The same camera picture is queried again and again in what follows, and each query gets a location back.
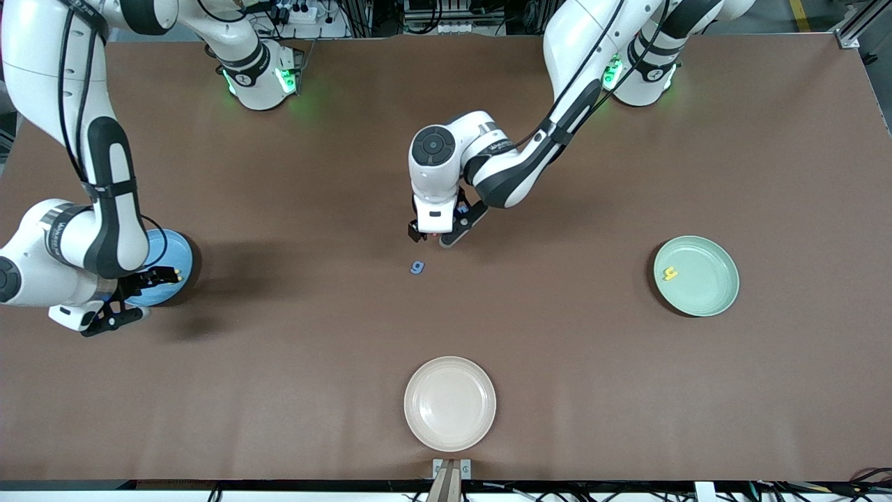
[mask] green plate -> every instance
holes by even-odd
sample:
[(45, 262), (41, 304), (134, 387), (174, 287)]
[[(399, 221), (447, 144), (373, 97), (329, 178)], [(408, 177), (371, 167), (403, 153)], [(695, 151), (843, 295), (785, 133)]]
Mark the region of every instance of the green plate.
[(721, 314), (740, 290), (731, 255), (708, 238), (693, 235), (676, 237), (660, 248), (654, 280), (666, 301), (698, 317)]

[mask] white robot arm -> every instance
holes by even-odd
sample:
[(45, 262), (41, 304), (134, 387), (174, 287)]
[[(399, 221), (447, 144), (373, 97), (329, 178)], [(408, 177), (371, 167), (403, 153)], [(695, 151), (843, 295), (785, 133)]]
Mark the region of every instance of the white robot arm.
[[(526, 147), (518, 149), (486, 112), (428, 126), (413, 138), (409, 177), (417, 220), (409, 224), (409, 235), (418, 242), (439, 233), (440, 244), (451, 247), (490, 206), (519, 203), (594, 112), (614, 54), (630, 54), (621, 83), (641, 80), (628, 88), (617, 86), (617, 97), (653, 103), (668, 87), (667, 68), (687, 36), (702, 30), (729, 2), (734, 6), (727, 10), (741, 15), (753, 0), (566, 0), (543, 40), (554, 104)], [(643, 38), (648, 27), (650, 38)], [(650, 69), (654, 65), (663, 69), (658, 76)], [(648, 70), (642, 75), (643, 68)], [(628, 92), (619, 96), (620, 90)], [(460, 179), (474, 187), (480, 202), (467, 202)]]
[[(215, 0), (227, 3), (228, 0)], [(235, 10), (206, 2), (211, 9)], [(247, 20), (211, 17), (196, 0), (6, 0), (4, 76), (16, 108), (65, 146), (91, 205), (50, 199), (27, 211), (0, 248), (0, 304), (50, 307), (52, 319), (92, 336), (148, 315), (124, 305), (141, 289), (177, 282), (144, 267), (148, 241), (127, 135), (106, 87), (109, 26), (158, 35), (178, 20), (201, 35), (248, 108), (278, 105), (293, 88), (293, 49), (261, 43)], [(111, 302), (120, 304), (119, 310)]]

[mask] blue plate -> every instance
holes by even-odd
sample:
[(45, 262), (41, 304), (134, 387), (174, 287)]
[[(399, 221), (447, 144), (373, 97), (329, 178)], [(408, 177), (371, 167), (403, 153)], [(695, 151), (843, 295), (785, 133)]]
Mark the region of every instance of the blue plate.
[[(149, 230), (145, 234), (149, 238), (149, 257), (145, 259), (145, 262), (150, 264), (157, 260), (158, 256), (161, 255), (161, 251), (164, 249), (164, 237), (161, 235), (161, 231), (156, 229)], [(153, 266), (173, 267), (174, 269), (179, 270), (179, 275), (183, 280), (177, 284), (159, 284), (154, 288), (143, 289), (142, 296), (130, 297), (127, 299), (129, 305), (155, 306), (162, 304), (179, 293), (189, 280), (189, 276), (192, 274), (192, 248), (189, 246), (186, 238), (173, 230), (164, 229), (164, 234), (167, 235), (168, 238), (167, 252), (165, 252), (161, 260)]]

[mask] plate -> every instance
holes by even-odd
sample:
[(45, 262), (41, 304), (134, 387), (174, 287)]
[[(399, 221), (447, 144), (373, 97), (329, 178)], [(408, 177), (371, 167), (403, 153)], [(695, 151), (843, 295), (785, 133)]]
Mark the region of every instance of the plate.
[(740, 289), (731, 255), (708, 238), (693, 235), (674, 238), (660, 248), (654, 280), (666, 301), (697, 317), (721, 314)]
[(412, 375), (403, 409), (418, 440), (456, 452), (477, 444), (492, 427), (496, 391), (480, 366), (463, 357), (439, 357)]
[[(173, 298), (189, 281), (189, 276), (192, 274), (192, 248), (186, 238), (175, 231), (164, 229), (164, 234), (168, 238), (167, 251), (164, 253), (164, 257), (153, 266), (173, 267), (175, 270), (179, 270), (179, 275), (183, 280), (177, 284), (159, 284), (154, 288), (143, 289), (141, 296), (130, 297), (126, 300), (128, 305), (155, 306), (162, 304)], [(157, 229), (151, 229), (145, 235), (149, 238), (149, 255), (145, 258), (145, 262), (150, 264), (161, 255), (161, 251), (164, 249), (164, 237)]]

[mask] table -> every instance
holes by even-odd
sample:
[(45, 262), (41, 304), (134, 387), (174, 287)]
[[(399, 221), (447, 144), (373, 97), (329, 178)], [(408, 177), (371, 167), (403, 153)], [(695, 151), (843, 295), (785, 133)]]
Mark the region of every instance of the table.
[[(4, 308), (2, 479), (405, 479), (442, 457), (402, 396), (468, 357), (499, 399), (483, 479), (844, 480), (892, 463), (892, 143), (832, 35), (694, 37), (658, 104), (609, 104), (534, 192), (451, 250), (416, 245), (415, 131), (549, 108), (538, 38), (319, 42), (303, 94), (227, 94), (196, 44), (112, 44), (142, 209), (194, 240), (180, 305), (82, 339)], [(83, 201), (26, 126), (0, 242)], [(669, 238), (716, 240), (737, 303), (691, 319), (648, 283)], [(421, 275), (409, 273), (421, 260)]]

